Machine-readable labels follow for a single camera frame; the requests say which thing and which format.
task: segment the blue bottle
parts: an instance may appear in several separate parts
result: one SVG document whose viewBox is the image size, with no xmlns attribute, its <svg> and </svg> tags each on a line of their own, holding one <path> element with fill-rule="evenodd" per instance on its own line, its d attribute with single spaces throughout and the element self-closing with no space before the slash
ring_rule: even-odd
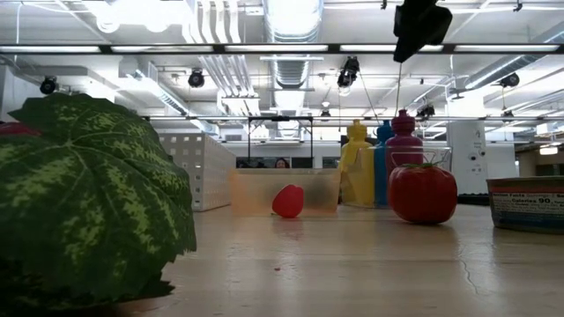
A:
<svg viewBox="0 0 564 317">
<path fill-rule="evenodd" d="M 374 173 L 375 173 L 375 200 L 376 207 L 388 207 L 388 172 L 386 169 L 386 141 L 394 136 L 390 121 L 384 120 L 383 125 L 376 129 L 378 145 L 374 151 Z"/>
</svg>

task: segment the artificial plant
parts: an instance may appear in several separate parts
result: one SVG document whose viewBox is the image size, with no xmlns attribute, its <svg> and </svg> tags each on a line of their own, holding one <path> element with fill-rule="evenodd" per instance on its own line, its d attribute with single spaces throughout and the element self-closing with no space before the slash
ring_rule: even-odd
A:
<svg viewBox="0 0 564 317">
<path fill-rule="evenodd" d="M 167 295 L 160 272 L 196 236 L 189 176 L 150 123 L 84 94 L 9 115 L 41 135 L 0 136 L 0 306 Z"/>
</svg>

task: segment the purple bottle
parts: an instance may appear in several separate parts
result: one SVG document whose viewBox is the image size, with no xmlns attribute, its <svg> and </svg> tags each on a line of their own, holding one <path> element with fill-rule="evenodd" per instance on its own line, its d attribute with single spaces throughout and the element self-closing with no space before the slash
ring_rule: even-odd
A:
<svg viewBox="0 0 564 317">
<path fill-rule="evenodd" d="M 412 135 L 415 131 L 415 118 L 409 116 L 406 110 L 399 110 L 399 115 L 391 121 L 391 129 L 396 136 L 386 141 L 388 178 L 398 166 L 423 164 L 423 141 Z"/>
</svg>

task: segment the red tomato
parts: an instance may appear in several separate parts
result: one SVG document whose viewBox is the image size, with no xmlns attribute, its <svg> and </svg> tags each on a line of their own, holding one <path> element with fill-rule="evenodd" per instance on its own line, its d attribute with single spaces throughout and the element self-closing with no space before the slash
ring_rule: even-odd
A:
<svg viewBox="0 0 564 317">
<path fill-rule="evenodd" d="M 272 201 L 272 210 L 281 217 L 293 218 L 303 209 L 303 188 L 288 185 Z"/>
<path fill-rule="evenodd" d="M 40 136 L 41 133 L 38 131 L 29 129 L 25 125 L 19 122 L 8 122 L 0 124 L 0 136 L 1 135 L 17 135 L 25 134 L 30 136 Z"/>
<path fill-rule="evenodd" d="M 455 177 L 437 166 L 396 167 L 390 175 L 388 202 L 403 220 L 440 224 L 455 213 Z"/>
</svg>

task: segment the yellow bottle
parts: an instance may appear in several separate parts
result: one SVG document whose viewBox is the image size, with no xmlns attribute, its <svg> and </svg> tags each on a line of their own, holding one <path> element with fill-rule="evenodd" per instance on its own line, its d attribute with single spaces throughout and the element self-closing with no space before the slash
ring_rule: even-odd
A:
<svg viewBox="0 0 564 317">
<path fill-rule="evenodd" d="M 341 149 L 341 189 L 343 203 L 374 206 L 374 148 L 366 142 L 367 127 L 355 120 L 346 129 L 349 143 Z"/>
</svg>

